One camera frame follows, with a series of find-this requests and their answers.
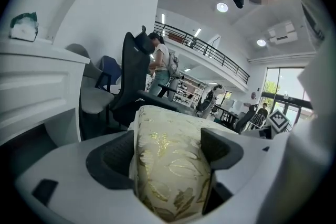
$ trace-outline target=round ceiling light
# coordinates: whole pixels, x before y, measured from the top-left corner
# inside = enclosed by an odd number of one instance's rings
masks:
[[[261,47],[263,47],[264,45],[266,45],[266,41],[264,41],[263,39],[260,39],[257,41],[257,44]]]
[[[217,4],[217,9],[220,11],[220,12],[227,12],[227,10],[229,9],[227,7],[227,5],[225,3],[218,3]]]

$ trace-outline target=plastic bag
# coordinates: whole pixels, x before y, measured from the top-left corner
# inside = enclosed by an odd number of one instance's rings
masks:
[[[38,33],[36,12],[20,14],[13,18],[10,24],[10,38],[35,41]]]

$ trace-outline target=ceiling air conditioner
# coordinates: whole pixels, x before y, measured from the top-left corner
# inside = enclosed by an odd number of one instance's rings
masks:
[[[268,33],[270,35],[269,41],[276,45],[298,40],[298,34],[291,21],[269,28]]]

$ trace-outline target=jeans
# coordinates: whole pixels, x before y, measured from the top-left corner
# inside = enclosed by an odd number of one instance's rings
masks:
[[[169,71],[167,70],[159,70],[155,72],[155,78],[152,81],[151,88],[149,89],[149,92],[153,95],[158,95],[161,91],[161,87],[159,84],[166,85],[169,82]]]

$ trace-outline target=black hair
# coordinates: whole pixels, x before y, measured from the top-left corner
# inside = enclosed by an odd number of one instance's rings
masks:
[[[152,32],[152,33],[150,33],[150,34],[148,35],[148,37],[149,37],[151,40],[157,38],[161,44],[165,44],[165,43],[164,43],[164,39],[163,39],[163,37],[160,36],[157,32]]]

